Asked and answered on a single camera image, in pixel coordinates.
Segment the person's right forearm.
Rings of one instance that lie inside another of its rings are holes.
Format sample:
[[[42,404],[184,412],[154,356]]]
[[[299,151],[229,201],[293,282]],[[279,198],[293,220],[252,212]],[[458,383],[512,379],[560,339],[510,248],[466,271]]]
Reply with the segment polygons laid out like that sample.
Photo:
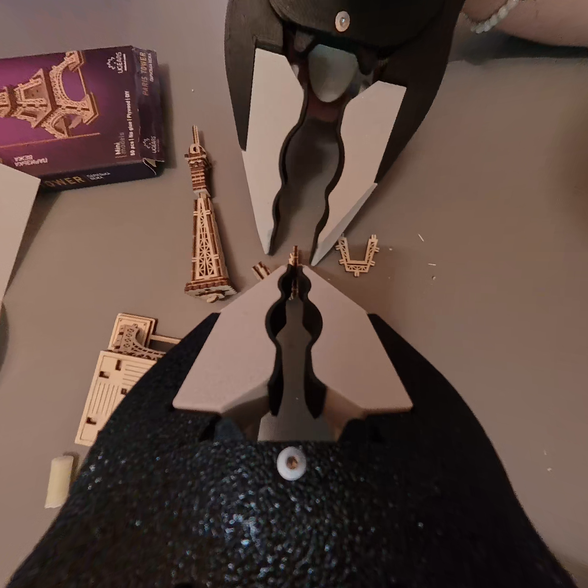
[[[465,1],[475,33],[493,29],[552,46],[587,47],[587,1]]]

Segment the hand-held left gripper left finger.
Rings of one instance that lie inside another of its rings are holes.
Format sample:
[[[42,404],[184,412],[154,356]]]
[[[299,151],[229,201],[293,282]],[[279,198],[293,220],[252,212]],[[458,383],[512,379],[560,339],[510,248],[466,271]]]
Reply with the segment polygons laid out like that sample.
[[[283,397],[277,334],[294,266],[281,266],[223,308],[173,400],[178,410],[229,417],[277,415]]]

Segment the pale wax stick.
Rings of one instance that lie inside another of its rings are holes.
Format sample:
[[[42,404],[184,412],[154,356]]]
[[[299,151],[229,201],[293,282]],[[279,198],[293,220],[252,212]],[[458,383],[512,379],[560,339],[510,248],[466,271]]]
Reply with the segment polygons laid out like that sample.
[[[66,499],[74,466],[72,455],[62,455],[51,460],[46,501],[60,502]]]

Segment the purple puzzle box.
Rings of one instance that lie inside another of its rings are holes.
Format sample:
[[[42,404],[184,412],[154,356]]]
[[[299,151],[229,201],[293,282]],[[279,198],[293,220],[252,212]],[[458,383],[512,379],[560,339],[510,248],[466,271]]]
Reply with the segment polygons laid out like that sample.
[[[1,163],[45,192],[161,175],[159,74],[133,46],[2,58]]]

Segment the wooden tower base model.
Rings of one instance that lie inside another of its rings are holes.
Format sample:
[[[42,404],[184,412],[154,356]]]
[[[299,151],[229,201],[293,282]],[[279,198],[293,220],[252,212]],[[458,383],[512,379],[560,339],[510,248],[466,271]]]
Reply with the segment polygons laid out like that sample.
[[[118,405],[180,339],[156,333],[157,320],[118,313],[107,349],[99,353],[75,444],[92,446]]]

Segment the folded instruction leaflet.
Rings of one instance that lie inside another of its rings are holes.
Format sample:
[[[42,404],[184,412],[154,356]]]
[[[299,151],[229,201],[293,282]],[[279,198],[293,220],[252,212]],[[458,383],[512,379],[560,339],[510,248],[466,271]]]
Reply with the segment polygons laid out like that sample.
[[[1,299],[4,298],[40,180],[1,164]]]

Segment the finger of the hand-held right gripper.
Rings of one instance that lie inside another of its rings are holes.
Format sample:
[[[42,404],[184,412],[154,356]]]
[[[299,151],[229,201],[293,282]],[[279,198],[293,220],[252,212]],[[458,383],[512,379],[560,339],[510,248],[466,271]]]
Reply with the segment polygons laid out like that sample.
[[[286,56],[257,48],[246,148],[242,150],[256,229],[271,254],[275,202],[284,184],[282,151],[299,121],[305,94]]]
[[[311,265],[328,254],[377,187],[376,175],[406,88],[374,83],[346,105],[339,128],[339,164],[327,188],[327,218]]]

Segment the wooden tower spire model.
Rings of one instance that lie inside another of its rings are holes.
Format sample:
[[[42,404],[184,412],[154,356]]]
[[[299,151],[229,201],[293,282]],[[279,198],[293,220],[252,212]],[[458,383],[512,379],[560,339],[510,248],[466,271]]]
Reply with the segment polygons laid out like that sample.
[[[229,278],[210,195],[210,161],[197,126],[192,126],[193,142],[185,159],[194,192],[192,260],[190,281],[185,293],[215,303],[236,294]]]

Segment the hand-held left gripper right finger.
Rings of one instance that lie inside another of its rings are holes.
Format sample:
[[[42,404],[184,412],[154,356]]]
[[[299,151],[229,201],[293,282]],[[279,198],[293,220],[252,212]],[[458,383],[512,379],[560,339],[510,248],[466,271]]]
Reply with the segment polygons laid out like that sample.
[[[304,390],[313,417],[332,433],[355,419],[412,409],[368,313],[310,268],[298,269],[305,350]]]

